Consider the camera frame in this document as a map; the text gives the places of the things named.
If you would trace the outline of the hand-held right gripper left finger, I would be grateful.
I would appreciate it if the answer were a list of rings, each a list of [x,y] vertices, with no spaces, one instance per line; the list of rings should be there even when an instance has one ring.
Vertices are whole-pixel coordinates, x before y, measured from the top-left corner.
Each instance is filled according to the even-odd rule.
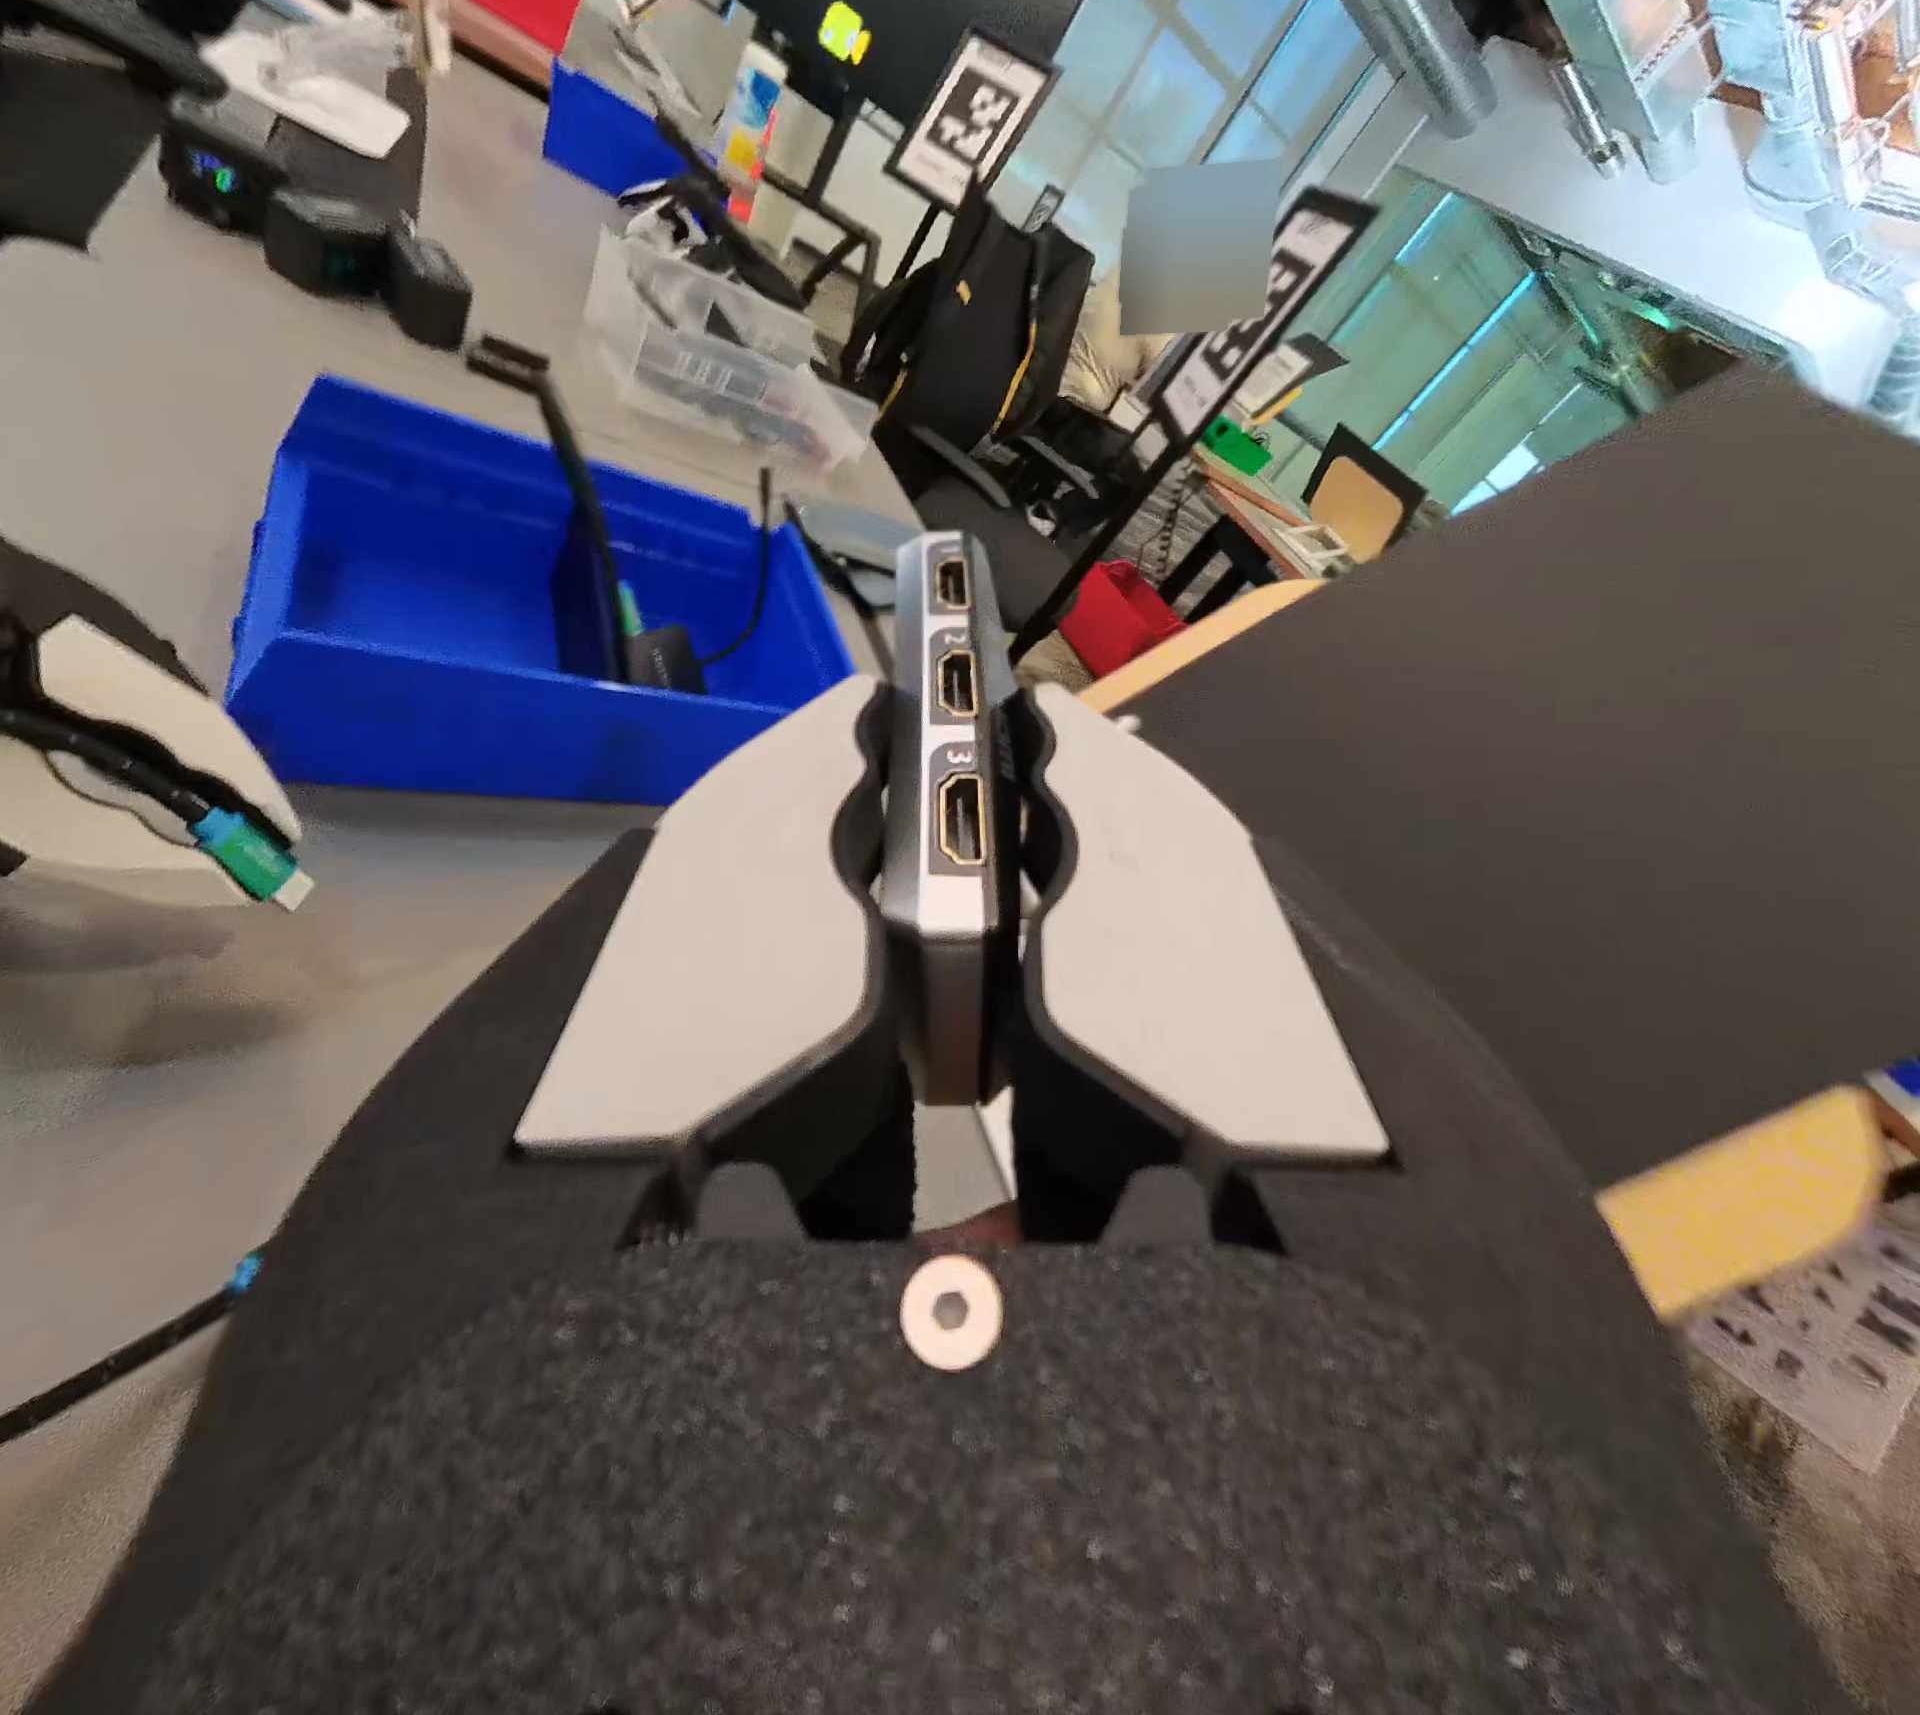
[[[516,1156],[633,1158],[685,1206],[720,1170],[759,1166],[820,1240],[910,1234],[915,1098],[875,900],[893,704],[855,674],[661,816]]]

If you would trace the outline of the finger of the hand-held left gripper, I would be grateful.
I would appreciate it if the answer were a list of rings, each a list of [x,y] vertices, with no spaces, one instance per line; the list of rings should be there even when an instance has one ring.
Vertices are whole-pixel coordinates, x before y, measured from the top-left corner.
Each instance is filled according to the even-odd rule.
[[[209,812],[243,816],[283,842],[283,786],[267,770],[234,790],[218,778],[96,768],[5,768],[5,886],[75,892],[143,912],[234,912],[248,892],[195,828]]]
[[[83,618],[34,646],[39,694],[94,728],[147,738],[184,772],[237,794],[264,818],[296,818],[263,752],[225,704]]]

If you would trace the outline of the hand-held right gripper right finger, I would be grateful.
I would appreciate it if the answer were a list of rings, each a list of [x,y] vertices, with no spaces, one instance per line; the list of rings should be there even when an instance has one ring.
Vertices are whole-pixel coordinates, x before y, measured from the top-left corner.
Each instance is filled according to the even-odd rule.
[[[1015,1018],[1015,1188],[1030,1242],[1099,1242],[1169,1172],[1251,1240],[1274,1172],[1394,1146],[1255,834],[1174,758],[1058,686],[1021,696],[1036,904]]]

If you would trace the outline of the grey hdmi switch box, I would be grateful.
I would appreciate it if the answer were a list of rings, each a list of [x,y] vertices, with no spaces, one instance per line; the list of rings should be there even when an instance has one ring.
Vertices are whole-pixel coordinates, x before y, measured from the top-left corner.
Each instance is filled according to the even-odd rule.
[[[931,1108],[997,1092],[997,1016],[1018,970],[1018,694],[992,566],[958,530],[896,554],[879,908],[900,984],[902,1058]]]

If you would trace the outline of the blue plastic bin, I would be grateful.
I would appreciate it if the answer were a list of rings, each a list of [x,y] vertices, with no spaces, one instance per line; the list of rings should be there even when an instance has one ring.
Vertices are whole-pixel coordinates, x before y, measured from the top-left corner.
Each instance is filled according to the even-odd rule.
[[[253,532],[227,706],[283,782],[664,808],[852,676],[803,538],[594,463],[647,626],[698,692],[610,678],[612,608],[544,441],[323,377]]]

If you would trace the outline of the grey desk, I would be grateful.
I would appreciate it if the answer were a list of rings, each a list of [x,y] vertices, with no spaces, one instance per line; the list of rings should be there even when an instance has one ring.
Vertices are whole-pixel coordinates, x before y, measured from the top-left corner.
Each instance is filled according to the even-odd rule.
[[[433,81],[423,223],[482,333],[547,353],[589,457],[756,506],[760,457],[625,411],[578,333],[612,207],[543,157],[547,109]],[[320,377],[526,437],[535,405],[290,289],[144,161],[90,251],[5,249],[5,536],[124,598],[210,688],[255,522]],[[5,906],[5,1410],[210,1296],[361,1100],[607,846],[652,814],[290,786],[301,912]]]

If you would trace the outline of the black board with wooden rim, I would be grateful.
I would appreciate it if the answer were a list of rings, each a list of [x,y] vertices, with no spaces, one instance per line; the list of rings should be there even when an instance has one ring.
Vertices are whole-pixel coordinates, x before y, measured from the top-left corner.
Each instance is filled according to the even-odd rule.
[[[1825,1260],[1918,1038],[1918,453],[1738,369],[1096,682],[1521,1080],[1652,1310]]]

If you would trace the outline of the black electronic box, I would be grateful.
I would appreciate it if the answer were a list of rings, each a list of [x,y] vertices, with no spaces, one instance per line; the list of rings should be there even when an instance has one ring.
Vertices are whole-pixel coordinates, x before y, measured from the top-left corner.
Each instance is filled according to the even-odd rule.
[[[392,227],[362,205],[281,189],[260,227],[263,261],[286,285],[314,297],[383,299]]]
[[[292,183],[281,119],[253,97],[168,101],[156,165],[168,201],[229,235],[258,239],[276,193]]]
[[[443,353],[466,347],[473,287],[441,241],[390,231],[381,293],[406,339]]]

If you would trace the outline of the black chair with wooden back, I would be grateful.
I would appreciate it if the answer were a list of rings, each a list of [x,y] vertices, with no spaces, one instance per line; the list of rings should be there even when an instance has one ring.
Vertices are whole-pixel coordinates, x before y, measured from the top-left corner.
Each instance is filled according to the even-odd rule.
[[[1348,427],[1334,429],[1304,490],[1316,528],[1331,532],[1354,566],[1368,566],[1417,524],[1429,490]]]

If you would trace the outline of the white cloth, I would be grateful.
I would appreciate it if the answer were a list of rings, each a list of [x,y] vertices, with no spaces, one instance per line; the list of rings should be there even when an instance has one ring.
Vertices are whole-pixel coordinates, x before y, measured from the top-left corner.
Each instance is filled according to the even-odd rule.
[[[334,35],[320,25],[238,29],[207,45],[201,59],[229,93],[251,97],[276,119],[356,159],[383,163],[416,119],[359,77],[334,69],[349,57]]]

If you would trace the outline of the clear plastic organizer box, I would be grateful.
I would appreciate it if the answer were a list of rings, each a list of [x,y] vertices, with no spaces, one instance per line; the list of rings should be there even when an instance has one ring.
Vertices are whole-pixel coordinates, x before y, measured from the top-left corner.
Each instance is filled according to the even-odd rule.
[[[869,451],[879,413],[825,381],[805,315],[612,231],[590,271],[580,347],[628,409],[676,413],[819,473]]]

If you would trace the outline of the printed tag sign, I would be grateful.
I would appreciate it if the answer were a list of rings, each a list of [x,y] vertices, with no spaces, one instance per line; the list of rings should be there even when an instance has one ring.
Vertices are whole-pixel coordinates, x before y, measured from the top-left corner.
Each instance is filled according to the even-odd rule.
[[[992,189],[1058,81],[1053,61],[968,29],[883,171],[925,205],[955,215],[968,193]]]
[[[1328,191],[1298,195],[1274,225],[1260,305],[1188,347],[1148,393],[1156,425],[1172,439],[1204,435],[1298,313],[1366,237],[1380,209]]]

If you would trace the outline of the small blue bin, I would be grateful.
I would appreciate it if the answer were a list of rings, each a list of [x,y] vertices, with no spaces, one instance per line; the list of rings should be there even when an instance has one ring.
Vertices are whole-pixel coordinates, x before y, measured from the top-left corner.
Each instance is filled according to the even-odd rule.
[[[560,59],[549,81],[540,157],[605,197],[683,177],[690,165],[637,103]]]

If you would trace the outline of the pictogram sign sheet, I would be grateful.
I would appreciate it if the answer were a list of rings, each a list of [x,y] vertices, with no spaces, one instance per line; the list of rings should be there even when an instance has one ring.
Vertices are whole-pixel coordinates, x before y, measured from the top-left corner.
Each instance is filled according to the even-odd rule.
[[[1917,1226],[1878,1214],[1834,1252],[1704,1306],[1683,1334],[1845,1464],[1876,1474],[1918,1390]]]

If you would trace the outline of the white printed bottle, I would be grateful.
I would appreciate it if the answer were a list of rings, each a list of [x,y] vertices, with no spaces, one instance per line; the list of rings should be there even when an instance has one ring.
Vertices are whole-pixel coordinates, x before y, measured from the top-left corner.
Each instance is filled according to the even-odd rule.
[[[740,227],[751,225],[755,217],[756,193],[789,81],[785,53],[778,39],[746,43],[714,133],[712,167],[727,191],[728,213]]]

